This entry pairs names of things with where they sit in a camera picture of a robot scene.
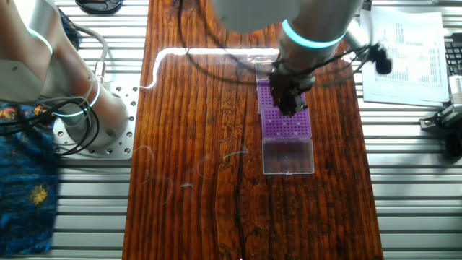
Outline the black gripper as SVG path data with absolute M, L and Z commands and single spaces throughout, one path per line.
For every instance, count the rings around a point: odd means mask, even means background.
M 304 94 L 300 92 L 300 85 L 283 76 L 279 72 L 273 72 L 269 77 L 270 92 L 274 103 L 277 103 L 283 116 L 293 116 L 307 109 Z

